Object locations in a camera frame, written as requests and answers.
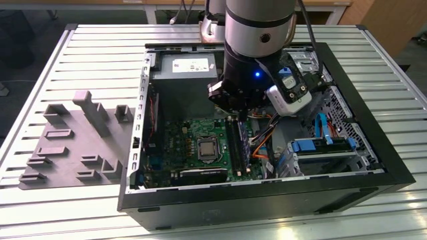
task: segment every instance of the wooden cabinet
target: wooden cabinet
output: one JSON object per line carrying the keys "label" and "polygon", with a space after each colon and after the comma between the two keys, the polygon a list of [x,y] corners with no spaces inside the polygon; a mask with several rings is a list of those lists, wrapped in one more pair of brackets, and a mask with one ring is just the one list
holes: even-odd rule
{"label": "wooden cabinet", "polygon": [[353,0],[340,25],[364,25],[395,57],[427,22],[427,0]]}

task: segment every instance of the slotted metal surface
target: slotted metal surface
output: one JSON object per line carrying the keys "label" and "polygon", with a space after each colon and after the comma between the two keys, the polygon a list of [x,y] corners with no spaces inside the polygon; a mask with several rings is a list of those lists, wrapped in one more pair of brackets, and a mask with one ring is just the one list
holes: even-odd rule
{"label": "slotted metal surface", "polygon": [[[317,41],[329,44],[415,184],[341,213],[152,233],[116,211],[119,185],[20,190],[18,176],[46,122],[46,105],[77,109],[70,99],[81,89],[90,90],[104,108],[133,105],[144,44],[200,41],[196,25],[80,25],[61,36],[0,149],[0,238],[424,239],[425,99],[368,32],[353,26],[315,26],[313,32]],[[309,41],[304,26],[297,26],[293,41]]]}

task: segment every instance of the green circuit board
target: green circuit board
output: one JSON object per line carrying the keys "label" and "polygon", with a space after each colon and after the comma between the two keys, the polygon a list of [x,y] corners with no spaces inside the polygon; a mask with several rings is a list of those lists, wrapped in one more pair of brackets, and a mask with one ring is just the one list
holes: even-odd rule
{"label": "green circuit board", "polygon": [[[253,133],[251,127],[248,129],[251,137]],[[211,163],[199,160],[197,139],[204,138],[216,140],[217,159]],[[164,126],[161,167],[157,172],[152,173],[156,187],[169,187],[169,182],[165,179],[173,170],[212,167],[227,169],[227,182],[257,180],[261,178],[259,164],[251,165],[251,172],[248,174],[241,176],[233,174],[224,119],[195,119],[167,122]]]}

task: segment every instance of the power supply label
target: power supply label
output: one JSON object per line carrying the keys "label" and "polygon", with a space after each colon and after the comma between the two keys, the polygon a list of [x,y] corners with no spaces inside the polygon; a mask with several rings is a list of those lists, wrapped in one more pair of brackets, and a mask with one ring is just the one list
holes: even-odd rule
{"label": "power supply label", "polygon": [[173,73],[208,72],[209,62],[207,58],[175,59],[172,62]]}

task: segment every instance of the workbench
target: workbench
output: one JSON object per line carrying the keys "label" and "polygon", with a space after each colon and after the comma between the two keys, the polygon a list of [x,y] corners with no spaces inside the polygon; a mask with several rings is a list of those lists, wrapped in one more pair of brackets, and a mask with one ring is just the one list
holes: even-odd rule
{"label": "workbench", "polygon": [[[56,17],[52,10],[144,10],[148,24],[157,24],[156,11],[177,10],[180,2],[180,0],[0,0],[0,9],[48,10],[50,18]],[[192,0],[184,2],[188,8]],[[308,12],[329,12],[327,25],[339,24],[344,10],[352,4],[352,0],[304,0],[303,2]],[[196,0],[192,10],[204,9],[204,0]]]}
{"label": "workbench", "polygon": [[[199,42],[197,25],[78,25],[64,31],[0,148],[0,239],[423,239],[427,230],[427,101],[368,31],[313,26],[327,42],[416,183],[344,212],[148,232],[116,211],[119,185],[20,190],[18,177],[46,122],[76,90],[105,109],[133,106],[144,44]],[[308,42],[299,25],[293,42]]]}

